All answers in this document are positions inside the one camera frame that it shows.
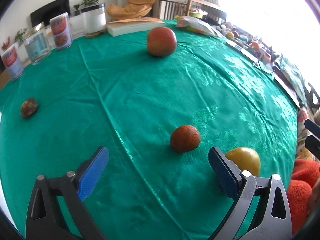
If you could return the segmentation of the white book orange cover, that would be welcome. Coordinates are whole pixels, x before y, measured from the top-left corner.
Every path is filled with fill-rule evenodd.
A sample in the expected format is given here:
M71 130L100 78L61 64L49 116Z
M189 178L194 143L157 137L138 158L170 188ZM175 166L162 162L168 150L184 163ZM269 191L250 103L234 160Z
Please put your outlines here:
M164 27L165 22L153 17L140 17L108 22L107 32L115 37L140 31L149 31L153 28Z

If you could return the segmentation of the red label can right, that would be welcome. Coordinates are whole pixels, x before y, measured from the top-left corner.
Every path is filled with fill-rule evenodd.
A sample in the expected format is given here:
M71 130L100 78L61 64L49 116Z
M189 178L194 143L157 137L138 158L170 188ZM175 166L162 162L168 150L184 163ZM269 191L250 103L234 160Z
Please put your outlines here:
M64 12L54 18L51 18L50 27L57 50L63 50L72 45L72 35L69 25L68 13Z

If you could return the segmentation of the yellow grapefruit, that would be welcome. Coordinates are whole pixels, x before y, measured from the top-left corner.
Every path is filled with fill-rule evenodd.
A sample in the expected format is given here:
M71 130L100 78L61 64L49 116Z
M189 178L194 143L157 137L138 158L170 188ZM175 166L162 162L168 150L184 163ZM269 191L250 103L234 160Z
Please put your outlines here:
M233 161L241 171L248 170L254 176L259 176L261 162L259 154L255 150L239 147L226 152L225 156L228 160Z

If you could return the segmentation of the red label can left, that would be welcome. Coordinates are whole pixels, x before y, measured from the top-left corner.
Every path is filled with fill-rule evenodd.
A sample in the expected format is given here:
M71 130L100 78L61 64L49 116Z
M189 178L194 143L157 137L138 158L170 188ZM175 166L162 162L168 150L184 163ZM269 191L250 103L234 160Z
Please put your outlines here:
M15 45L11 45L1 56L2 62L12 80L17 80L24 72Z

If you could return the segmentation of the red flower vase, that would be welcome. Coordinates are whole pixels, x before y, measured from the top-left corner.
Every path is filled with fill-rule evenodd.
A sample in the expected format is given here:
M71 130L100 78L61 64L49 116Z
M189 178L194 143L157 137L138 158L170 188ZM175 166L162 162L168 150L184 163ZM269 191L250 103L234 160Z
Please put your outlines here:
M7 40L2 43L1 49L2 49L3 51L6 51L9 46L10 46L10 36L8 36Z

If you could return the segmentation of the black television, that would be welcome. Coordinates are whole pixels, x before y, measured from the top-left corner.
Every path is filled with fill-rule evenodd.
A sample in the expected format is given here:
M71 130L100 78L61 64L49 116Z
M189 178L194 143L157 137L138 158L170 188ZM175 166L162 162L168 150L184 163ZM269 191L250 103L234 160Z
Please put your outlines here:
M48 26L51 18L59 16L65 12L71 16L69 0L55 0L30 14L31 25L32 27L35 27L43 22L45 26Z

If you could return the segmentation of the small dark red fruit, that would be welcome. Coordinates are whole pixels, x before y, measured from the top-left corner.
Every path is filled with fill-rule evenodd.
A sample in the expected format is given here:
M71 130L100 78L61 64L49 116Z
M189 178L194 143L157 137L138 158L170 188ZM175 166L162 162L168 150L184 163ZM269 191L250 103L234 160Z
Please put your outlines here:
M200 144L201 136L196 127L182 125L176 128L170 136L170 146L177 153L194 150Z

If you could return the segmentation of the green satin tablecloth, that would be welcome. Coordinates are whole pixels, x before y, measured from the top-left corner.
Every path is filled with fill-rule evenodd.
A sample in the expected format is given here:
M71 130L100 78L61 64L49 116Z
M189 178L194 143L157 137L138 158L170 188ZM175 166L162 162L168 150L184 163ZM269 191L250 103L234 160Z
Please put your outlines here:
M146 50L146 32L81 37L1 89L1 180L25 232L38 175L59 177L105 146L110 161L85 205L109 239L207 239L229 210L208 151L257 151L261 176L289 184L297 110L272 76L223 39L167 26L177 49ZM34 98L37 111L20 114ZM197 148L177 153L173 131L197 128Z

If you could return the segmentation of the leafy plant white vase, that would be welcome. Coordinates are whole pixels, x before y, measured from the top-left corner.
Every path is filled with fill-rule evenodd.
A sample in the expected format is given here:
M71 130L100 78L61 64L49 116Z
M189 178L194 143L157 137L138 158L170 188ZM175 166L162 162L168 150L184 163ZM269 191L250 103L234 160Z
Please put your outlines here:
M23 43L23 35L28 31L28 28L20 29L15 35L15 42L18 43L18 46L21 46Z

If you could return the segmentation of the small dark potted plant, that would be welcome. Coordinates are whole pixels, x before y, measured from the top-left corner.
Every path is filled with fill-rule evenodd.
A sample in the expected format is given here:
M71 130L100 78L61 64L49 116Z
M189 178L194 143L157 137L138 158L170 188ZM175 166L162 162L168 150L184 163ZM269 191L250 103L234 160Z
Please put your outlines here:
M80 4L79 4L79 3L73 5L73 9L74 9L74 15L75 15L75 16L80 15Z

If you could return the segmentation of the orange lounge chair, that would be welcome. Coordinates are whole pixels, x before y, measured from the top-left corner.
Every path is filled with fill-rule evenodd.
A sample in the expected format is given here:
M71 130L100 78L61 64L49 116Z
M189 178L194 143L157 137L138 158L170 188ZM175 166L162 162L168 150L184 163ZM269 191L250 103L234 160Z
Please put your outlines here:
M106 9L108 16L112 20L127 20L144 17L152 9L157 0L127 0L125 7L110 4Z

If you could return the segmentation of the red apple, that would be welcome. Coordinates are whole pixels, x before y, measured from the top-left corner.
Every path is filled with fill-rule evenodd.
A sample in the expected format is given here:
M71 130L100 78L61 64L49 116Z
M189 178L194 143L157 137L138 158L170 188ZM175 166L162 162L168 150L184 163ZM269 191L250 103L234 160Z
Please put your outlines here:
M147 51L156 57L166 57L173 54L177 48L175 33L167 27L157 27L147 34Z

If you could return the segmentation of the orange fluffy sleeve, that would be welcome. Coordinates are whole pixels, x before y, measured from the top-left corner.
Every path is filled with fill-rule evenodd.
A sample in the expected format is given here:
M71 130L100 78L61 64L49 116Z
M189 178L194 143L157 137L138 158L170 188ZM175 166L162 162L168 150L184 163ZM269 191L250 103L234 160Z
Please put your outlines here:
M319 203L319 163L308 159L296 159L287 189L292 233L295 234Z

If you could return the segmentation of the white snack bag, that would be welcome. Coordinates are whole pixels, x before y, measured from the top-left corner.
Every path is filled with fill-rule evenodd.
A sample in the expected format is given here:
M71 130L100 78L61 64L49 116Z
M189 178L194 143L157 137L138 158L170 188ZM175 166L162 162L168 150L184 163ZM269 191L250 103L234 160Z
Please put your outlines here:
M218 36L216 30L208 23L195 17L176 16L176 27L206 36Z

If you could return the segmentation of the white jar black lid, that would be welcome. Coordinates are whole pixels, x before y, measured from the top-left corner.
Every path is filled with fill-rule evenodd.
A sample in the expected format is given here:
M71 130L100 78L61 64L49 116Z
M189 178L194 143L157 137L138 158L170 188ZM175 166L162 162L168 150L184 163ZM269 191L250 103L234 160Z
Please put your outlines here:
M97 37L106 33L105 4L92 5L81 9L86 38Z

